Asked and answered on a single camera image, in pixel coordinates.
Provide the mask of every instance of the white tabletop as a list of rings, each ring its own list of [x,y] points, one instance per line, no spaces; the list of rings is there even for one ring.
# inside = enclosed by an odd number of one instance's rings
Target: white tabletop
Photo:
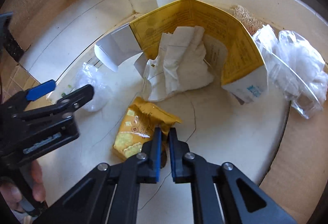
[[[143,79],[133,66],[136,58],[121,64],[117,73],[100,67],[112,99],[96,113],[79,109],[75,117],[80,137],[39,159],[49,205],[99,163],[121,162],[112,145],[125,110],[142,89]],[[256,183],[275,156],[289,107],[274,86],[260,101],[240,105],[218,82],[158,105],[183,120],[175,125],[178,138],[187,141],[192,152],[211,163],[234,163]],[[190,185],[174,184],[170,172],[168,160],[159,183],[141,185],[137,223],[193,223]]]

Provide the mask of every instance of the clear plastic bag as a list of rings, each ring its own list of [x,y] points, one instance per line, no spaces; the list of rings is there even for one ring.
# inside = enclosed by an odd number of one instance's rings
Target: clear plastic bag
[[[112,92],[108,85],[104,84],[104,76],[98,69],[87,63],[83,63],[82,69],[75,77],[75,89],[87,84],[93,86],[95,94],[93,99],[86,103],[82,108],[89,112],[96,112],[103,108],[110,99]]]
[[[325,62],[310,43],[292,31],[281,31],[276,38],[267,25],[253,39],[261,51],[268,78],[283,91],[285,98],[306,119],[323,109],[328,75]]]

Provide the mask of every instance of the screw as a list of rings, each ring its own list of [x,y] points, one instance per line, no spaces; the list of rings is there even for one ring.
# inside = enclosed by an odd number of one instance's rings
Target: screw
[[[63,101],[61,101],[61,103],[68,103],[69,99],[64,99]]]
[[[72,112],[67,112],[67,113],[64,113],[63,115],[62,115],[62,117],[64,118],[64,119],[68,119],[68,118],[70,118],[70,117],[72,117],[73,116],[73,113]]]
[[[147,155],[145,153],[138,153],[137,154],[137,158],[140,160],[144,160],[147,157]]]
[[[193,160],[193,159],[195,159],[195,154],[194,153],[185,153],[185,158]]]
[[[107,168],[108,168],[108,165],[106,163],[100,163],[97,168],[100,170],[100,171],[106,171]]]
[[[232,170],[233,169],[233,164],[227,162],[223,164],[223,168],[226,170]]]

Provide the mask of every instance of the human hand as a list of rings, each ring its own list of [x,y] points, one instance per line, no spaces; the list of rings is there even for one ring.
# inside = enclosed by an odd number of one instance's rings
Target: human hand
[[[32,188],[33,197],[36,201],[43,202],[46,198],[46,190],[43,186],[41,166],[36,160],[31,163],[31,176],[34,180],[34,185]],[[24,212],[23,208],[19,204],[23,196],[17,186],[11,182],[4,182],[0,186],[0,192],[10,209],[18,212]]]

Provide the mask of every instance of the orange plastic package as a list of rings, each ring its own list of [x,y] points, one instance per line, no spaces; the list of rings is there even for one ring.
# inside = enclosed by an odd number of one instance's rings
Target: orange plastic package
[[[123,160],[141,152],[143,143],[150,141],[155,127],[160,127],[168,135],[174,123],[181,119],[165,112],[157,105],[136,97],[128,107],[116,135],[114,152]]]

